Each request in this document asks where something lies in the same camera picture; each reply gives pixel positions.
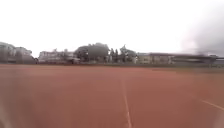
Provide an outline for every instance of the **sky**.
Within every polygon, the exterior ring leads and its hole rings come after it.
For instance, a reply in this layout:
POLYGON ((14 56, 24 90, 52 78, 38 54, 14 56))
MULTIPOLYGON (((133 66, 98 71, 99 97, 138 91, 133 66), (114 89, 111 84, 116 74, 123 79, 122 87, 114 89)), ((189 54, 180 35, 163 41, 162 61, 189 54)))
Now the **sky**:
POLYGON ((137 52, 183 52, 222 0, 1 0, 0 41, 41 51, 96 42, 137 52))

